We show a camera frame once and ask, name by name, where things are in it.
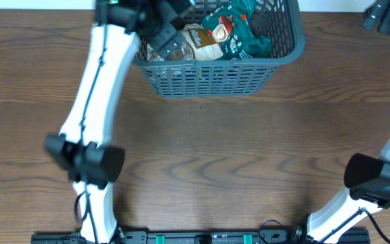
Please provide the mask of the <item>green Nescafe coffee bag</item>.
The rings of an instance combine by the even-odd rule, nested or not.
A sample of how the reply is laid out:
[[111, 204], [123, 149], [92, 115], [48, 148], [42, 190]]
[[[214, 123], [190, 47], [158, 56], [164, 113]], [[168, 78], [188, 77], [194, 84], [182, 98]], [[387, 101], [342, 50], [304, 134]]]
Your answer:
[[209, 31], [223, 53], [221, 60], [270, 55], [271, 39], [253, 34], [249, 24], [256, 6], [256, 0], [230, 0], [202, 19], [201, 26]]

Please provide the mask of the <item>beige cream snack pouch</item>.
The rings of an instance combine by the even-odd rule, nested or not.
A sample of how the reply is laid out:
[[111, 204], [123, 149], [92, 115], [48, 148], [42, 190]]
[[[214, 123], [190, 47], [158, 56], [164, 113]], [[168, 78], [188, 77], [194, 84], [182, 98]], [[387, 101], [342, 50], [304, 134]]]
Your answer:
[[167, 58], [148, 45], [147, 60], [149, 62], [197, 60], [211, 61], [223, 57], [221, 43], [229, 37], [225, 24], [219, 24], [214, 30], [208, 30], [199, 24], [187, 24], [180, 31], [185, 41]]

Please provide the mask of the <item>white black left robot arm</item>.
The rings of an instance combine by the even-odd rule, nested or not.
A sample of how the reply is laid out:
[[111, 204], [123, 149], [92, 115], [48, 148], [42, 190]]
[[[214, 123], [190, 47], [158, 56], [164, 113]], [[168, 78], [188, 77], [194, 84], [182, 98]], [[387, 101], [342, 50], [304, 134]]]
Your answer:
[[113, 186], [125, 151], [111, 145], [114, 117], [129, 67], [142, 41], [167, 58], [184, 38], [174, 23], [194, 1], [96, 1], [89, 54], [70, 113], [44, 147], [68, 174], [81, 223], [75, 243], [118, 243], [124, 234], [113, 210]]

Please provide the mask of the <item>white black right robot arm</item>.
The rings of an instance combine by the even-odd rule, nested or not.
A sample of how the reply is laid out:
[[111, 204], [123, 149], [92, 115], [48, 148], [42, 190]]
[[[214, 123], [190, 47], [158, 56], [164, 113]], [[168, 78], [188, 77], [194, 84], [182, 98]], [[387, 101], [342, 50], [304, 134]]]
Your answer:
[[[363, 26], [367, 30], [378, 27], [378, 32], [390, 36], [390, 1], [375, 1], [366, 10]], [[381, 238], [390, 243], [372, 216], [390, 208], [390, 139], [379, 158], [354, 154], [346, 165], [343, 179], [340, 191], [323, 208], [305, 216], [292, 241], [339, 243], [341, 237], [351, 236], [357, 243], [363, 237], [345, 233], [368, 216]]]

